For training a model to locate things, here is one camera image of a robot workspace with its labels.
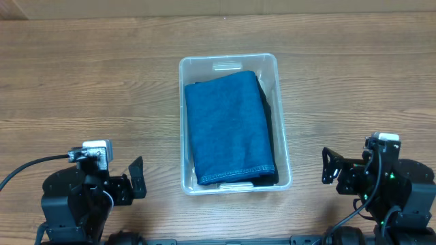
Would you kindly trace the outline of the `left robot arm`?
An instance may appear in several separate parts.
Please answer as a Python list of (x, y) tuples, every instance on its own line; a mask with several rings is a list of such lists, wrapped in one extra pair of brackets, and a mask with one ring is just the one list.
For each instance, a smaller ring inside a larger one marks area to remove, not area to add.
[(111, 177), (98, 161), (97, 157), (74, 159), (75, 167), (45, 179), (41, 206), (46, 221), (37, 229), (36, 244), (101, 244), (112, 209), (145, 198), (142, 157), (129, 165), (130, 176)]

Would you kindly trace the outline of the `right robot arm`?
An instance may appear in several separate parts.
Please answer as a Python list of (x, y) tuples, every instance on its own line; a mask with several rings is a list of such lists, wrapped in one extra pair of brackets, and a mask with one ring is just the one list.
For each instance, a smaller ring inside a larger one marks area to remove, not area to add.
[(329, 228), (323, 244), (366, 244), (360, 229), (346, 223), (362, 210), (376, 223), (375, 244), (434, 244), (428, 226), (435, 199), (435, 175), (426, 165), (400, 159), (399, 143), (368, 145), (361, 159), (346, 159), (324, 148), (322, 182), (337, 180), (340, 195), (354, 195), (361, 206)]

